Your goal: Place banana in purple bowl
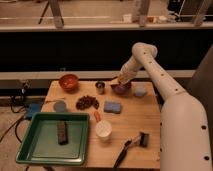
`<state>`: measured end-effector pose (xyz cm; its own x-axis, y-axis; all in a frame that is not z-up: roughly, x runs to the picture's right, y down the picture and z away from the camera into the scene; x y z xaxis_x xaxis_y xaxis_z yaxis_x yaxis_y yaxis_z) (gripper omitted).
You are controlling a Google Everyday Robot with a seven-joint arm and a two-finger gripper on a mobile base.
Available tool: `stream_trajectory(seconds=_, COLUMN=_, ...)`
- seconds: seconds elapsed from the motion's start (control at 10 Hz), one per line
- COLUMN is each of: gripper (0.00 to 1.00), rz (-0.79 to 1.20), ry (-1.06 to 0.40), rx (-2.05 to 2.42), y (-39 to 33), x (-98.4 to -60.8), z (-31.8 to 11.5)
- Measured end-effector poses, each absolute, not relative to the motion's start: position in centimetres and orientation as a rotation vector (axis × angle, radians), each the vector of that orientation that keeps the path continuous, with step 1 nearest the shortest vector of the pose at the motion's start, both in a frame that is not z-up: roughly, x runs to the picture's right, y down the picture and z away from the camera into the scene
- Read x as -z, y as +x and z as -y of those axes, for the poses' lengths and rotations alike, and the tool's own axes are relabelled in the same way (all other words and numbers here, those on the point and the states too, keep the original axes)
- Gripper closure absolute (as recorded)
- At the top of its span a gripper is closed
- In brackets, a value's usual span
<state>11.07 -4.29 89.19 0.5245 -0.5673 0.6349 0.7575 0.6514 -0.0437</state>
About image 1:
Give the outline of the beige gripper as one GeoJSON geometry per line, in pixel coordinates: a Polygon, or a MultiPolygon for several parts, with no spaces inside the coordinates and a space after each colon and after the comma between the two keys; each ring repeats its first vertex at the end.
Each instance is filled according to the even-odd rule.
{"type": "Polygon", "coordinates": [[[120,84],[127,84],[129,81],[131,81],[136,76],[136,74],[137,74],[136,71],[123,65],[118,74],[117,80],[120,84]]]}

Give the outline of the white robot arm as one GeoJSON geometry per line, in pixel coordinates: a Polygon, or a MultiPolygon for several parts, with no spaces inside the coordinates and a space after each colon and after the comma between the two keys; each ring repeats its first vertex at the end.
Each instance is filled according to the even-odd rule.
{"type": "Polygon", "coordinates": [[[161,109],[160,171],[212,171],[207,114],[156,61],[157,47],[135,43],[118,82],[126,84],[144,68],[164,100],[161,109]]]}

